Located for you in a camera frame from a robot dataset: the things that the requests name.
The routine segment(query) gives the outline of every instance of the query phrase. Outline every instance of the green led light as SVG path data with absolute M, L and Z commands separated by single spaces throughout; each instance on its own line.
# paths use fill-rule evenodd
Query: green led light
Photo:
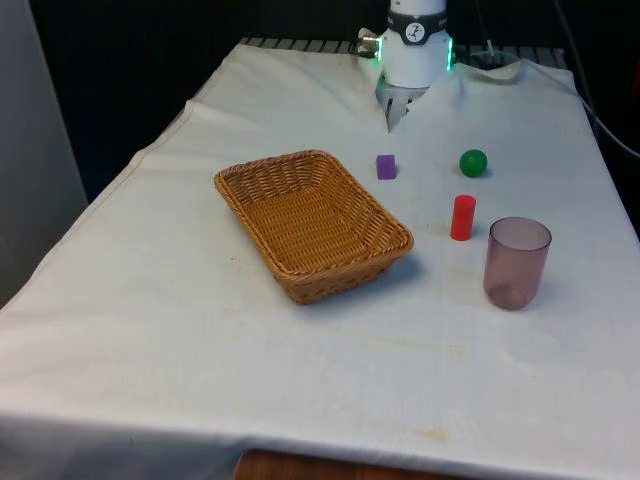
M 378 37 L 378 51 L 376 52 L 376 60 L 378 63 L 382 63 L 382 45 L 384 43 L 383 37 Z
M 453 68 L 453 38 L 449 38 L 449 55 L 447 58 L 447 72 Z

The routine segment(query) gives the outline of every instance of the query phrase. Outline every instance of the green ball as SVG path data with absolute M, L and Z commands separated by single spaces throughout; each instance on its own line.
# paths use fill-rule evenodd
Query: green ball
M 460 158 L 460 170 L 467 177 L 479 177 L 487 171 L 487 156 L 480 150 L 469 150 Z

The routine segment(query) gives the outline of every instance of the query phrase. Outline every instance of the purple cube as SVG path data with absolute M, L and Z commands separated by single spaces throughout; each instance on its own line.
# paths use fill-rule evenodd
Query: purple cube
M 378 168 L 378 180 L 396 179 L 397 171 L 395 155 L 378 155 L 376 167 Z

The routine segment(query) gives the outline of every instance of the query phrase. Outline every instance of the cable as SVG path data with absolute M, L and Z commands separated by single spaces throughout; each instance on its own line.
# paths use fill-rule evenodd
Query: cable
M 604 133 L 606 133 L 607 135 L 609 135 L 609 137 L 611 138 L 611 140 L 613 140 L 620 148 L 622 148 L 625 152 L 627 152 L 628 154 L 630 154 L 633 157 L 636 158 L 640 158 L 640 152 L 636 152 L 635 150 L 633 150 L 631 147 L 627 146 L 622 140 L 620 140 L 618 137 L 616 137 L 614 135 L 614 133 L 609 130 L 609 128 L 604 124 L 604 122 L 602 120 L 600 120 L 600 118 L 595 114 L 593 108 L 591 108 L 591 106 L 589 105 L 589 103 L 580 96 L 580 94 L 578 92 L 576 92 L 575 90 L 569 88 L 567 85 L 565 85 L 564 83 L 562 83 L 560 80 L 558 80 L 556 77 L 554 77 L 553 75 L 551 75 L 550 73 L 546 72 L 545 70 L 542 69 L 542 67 L 540 67 L 540 65 L 531 62 L 529 60 L 525 60 L 523 58 L 520 58 L 518 55 L 514 55 L 512 53 L 509 52 L 505 52 L 502 50 L 493 50 L 493 53 L 498 53 L 500 55 L 502 55 L 503 57 L 506 58 L 511 58 L 513 60 L 516 61 L 525 61 L 528 65 L 530 65 L 531 67 L 533 67 L 535 70 L 537 70 L 539 73 L 541 73 L 543 76 L 545 76 L 546 78 L 552 80 L 553 82 L 555 82 L 556 84 L 560 85 L 562 87 L 562 89 L 577 97 L 582 104 L 584 105 L 584 108 L 587 110 L 587 112 L 589 112 L 589 114 L 591 115 L 591 117 L 593 118 L 594 122 L 600 126 L 600 128 L 602 128 L 602 130 L 604 131 Z M 492 51 L 490 50 L 485 50 L 483 52 L 475 52 L 472 53 L 471 56 L 472 57 L 476 57 L 476 56 L 482 56 L 482 55 L 491 55 Z
M 593 97 L 591 95 L 591 87 L 589 87 L 589 82 L 587 81 L 587 75 L 584 71 L 584 66 L 582 65 L 582 57 L 580 57 L 580 51 L 578 50 L 578 45 L 576 44 L 576 39 L 573 36 L 573 31 L 571 30 L 571 26 L 567 21 L 567 16 L 564 14 L 564 10 L 562 9 L 562 5 L 560 4 L 560 0 L 553 0 L 553 5 L 556 8 L 556 12 L 558 13 L 558 19 L 560 20 L 560 25 L 562 25 L 562 29 L 564 30 L 564 34 L 567 36 L 567 40 L 569 41 L 569 47 L 571 48 L 571 53 L 576 60 L 576 67 L 578 68 L 578 75 L 580 76 L 580 83 L 582 83 L 582 88 L 584 89 L 584 94 L 587 97 L 587 104 L 591 111 L 593 112 L 594 124 L 592 124 L 593 132 L 598 139 L 598 122 L 596 115 L 596 106 L 593 102 Z

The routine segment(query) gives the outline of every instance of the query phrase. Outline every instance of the gray wall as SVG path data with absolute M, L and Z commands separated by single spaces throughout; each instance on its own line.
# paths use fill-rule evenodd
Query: gray wall
M 85 206 L 27 0 L 0 0 L 0 306 Z

